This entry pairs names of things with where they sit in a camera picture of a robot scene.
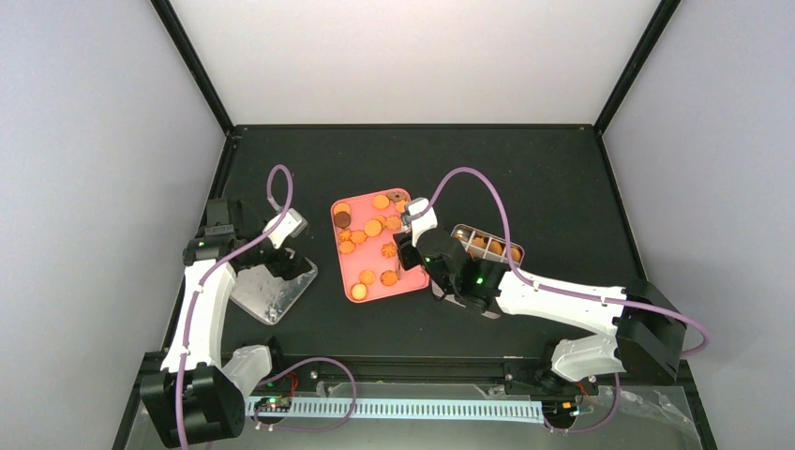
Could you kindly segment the orange rosette butter cookie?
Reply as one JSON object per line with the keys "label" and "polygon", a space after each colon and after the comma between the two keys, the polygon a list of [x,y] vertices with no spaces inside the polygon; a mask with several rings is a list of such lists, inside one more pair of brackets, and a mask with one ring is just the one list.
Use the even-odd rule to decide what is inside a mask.
{"label": "orange rosette butter cookie", "polygon": [[394,242],[387,242],[381,247],[381,254],[384,258],[396,258],[398,255],[398,247]]}

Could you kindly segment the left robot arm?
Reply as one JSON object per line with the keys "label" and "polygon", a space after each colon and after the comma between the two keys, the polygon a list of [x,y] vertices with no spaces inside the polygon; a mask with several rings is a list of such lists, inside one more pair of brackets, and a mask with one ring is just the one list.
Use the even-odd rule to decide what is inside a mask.
{"label": "left robot arm", "polygon": [[225,315],[238,276],[264,269],[279,294],[311,281],[316,266],[286,247],[308,225],[294,209],[277,214],[259,237],[239,201],[211,200],[204,224],[183,251],[184,300],[173,342],[160,370],[142,377],[140,395],[162,443],[168,448],[235,438],[244,428],[247,399],[268,375],[278,353],[269,338],[221,358]]}

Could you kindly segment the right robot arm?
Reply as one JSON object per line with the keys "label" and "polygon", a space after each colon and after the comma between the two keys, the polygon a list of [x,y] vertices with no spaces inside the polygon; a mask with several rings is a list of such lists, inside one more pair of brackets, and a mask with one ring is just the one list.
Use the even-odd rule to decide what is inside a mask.
{"label": "right robot arm", "polygon": [[587,331],[586,337],[551,343],[533,376],[544,391],[597,375],[627,373],[650,384],[676,382],[686,324],[651,282],[627,287],[588,286],[512,271],[506,262],[476,258],[438,229],[394,241],[404,269],[422,268],[436,298],[496,319],[529,316]]}

